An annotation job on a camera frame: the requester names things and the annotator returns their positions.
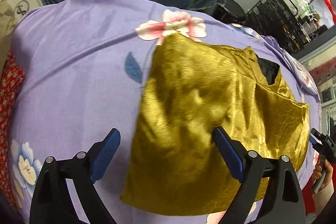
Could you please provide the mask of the person's right hand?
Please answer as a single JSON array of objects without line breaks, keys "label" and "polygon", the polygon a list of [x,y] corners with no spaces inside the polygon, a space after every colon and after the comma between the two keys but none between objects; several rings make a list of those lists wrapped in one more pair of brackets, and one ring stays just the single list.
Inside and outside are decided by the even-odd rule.
[{"label": "person's right hand", "polygon": [[317,191],[319,192],[328,186],[332,182],[332,178],[333,166],[327,160],[321,162],[319,159],[312,174],[312,179],[314,182],[320,180]]}]

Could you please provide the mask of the person's right forearm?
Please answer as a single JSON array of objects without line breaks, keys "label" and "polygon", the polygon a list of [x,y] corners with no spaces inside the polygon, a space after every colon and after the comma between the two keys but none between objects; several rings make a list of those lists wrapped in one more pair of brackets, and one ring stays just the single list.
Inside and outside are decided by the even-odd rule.
[{"label": "person's right forearm", "polygon": [[319,215],[321,211],[323,211],[333,193],[334,187],[333,182],[331,181],[323,189],[320,189],[317,194],[313,194],[316,215]]}]

